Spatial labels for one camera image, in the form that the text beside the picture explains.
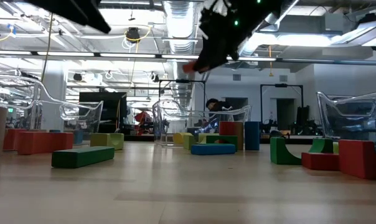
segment white column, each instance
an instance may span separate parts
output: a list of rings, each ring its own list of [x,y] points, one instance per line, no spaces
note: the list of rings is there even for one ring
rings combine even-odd
[[[68,68],[63,61],[48,61],[42,83],[52,98],[65,101],[68,80]],[[49,100],[44,91],[41,100]],[[58,104],[44,103],[42,108],[41,129],[58,129],[63,131],[63,119],[60,117]]]

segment ductwork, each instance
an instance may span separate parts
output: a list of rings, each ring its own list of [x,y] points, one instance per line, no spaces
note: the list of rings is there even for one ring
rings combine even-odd
[[[278,15],[274,15],[273,13],[270,13],[259,25],[258,27],[253,31],[252,37],[250,37],[245,44],[243,44],[243,47],[240,50],[240,56],[241,57],[249,57],[251,56],[254,51],[257,49],[259,45],[261,45],[261,40],[258,39],[258,36],[255,35],[256,31],[267,31],[267,32],[277,32],[280,28],[280,22],[285,18],[286,15],[288,15],[289,11],[292,10],[292,8],[297,5],[299,0],[287,0],[285,4],[281,7],[281,14],[278,18]]]
[[[170,38],[192,38],[194,35],[194,13],[195,3],[188,1],[164,1],[166,12],[166,25]],[[192,54],[194,43],[189,40],[171,40],[170,50],[172,54]],[[183,63],[173,62],[173,73],[175,79],[187,78],[182,71]],[[183,107],[189,105],[189,99],[180,99]]]

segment metal frame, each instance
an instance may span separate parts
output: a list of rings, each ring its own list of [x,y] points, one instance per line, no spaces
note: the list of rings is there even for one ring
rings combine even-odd
[[[161,87],[162,82],[168,82],[163,88]],[[204,80],[159,80],[159,100],[161,99],[161,90],[165,90],[170,82],[176,83],[202,83],[203,84],[203,111],[206,109],[206,81]]]
[[[303,96],[303,85],[289,85],[289,84],[261,84],[260,85],[260,113],[261,113],[261,123],[263,123],[263,86],[273,86],[275,88],[287,88],[287,87],[300,87],[301,94],[301,107],[304,107],[304,96]]]

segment red foam block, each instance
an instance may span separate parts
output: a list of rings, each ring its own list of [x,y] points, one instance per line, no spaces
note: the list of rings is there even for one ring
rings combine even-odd
[[[344,174],[376,180],[376,151],[372,141],[340,140],[339,162]]]
[[[15,150],[15,143],[17,141],[16,136],[17,133],[26,131],[26,129],[14,129],[8,128],[6,129],[6,135],[4,137],[4,144],[2,147],[3,151],[14,151]]]
[[[339,170],[339,155],[333,153],[301,153],[301,164],[312,170]]]
[[[54,152],[73,148],[73,133],[18,133],[16,149],[19,155]]]

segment person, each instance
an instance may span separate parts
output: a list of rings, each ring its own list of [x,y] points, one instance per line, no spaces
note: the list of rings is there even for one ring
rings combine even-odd
[[[231,105],[226,101],[219,101],[218,99],[211,98],[207,100],[206,107],[209,111],[217,112],[223,111],[223,108],[230,110],[232,109]]]

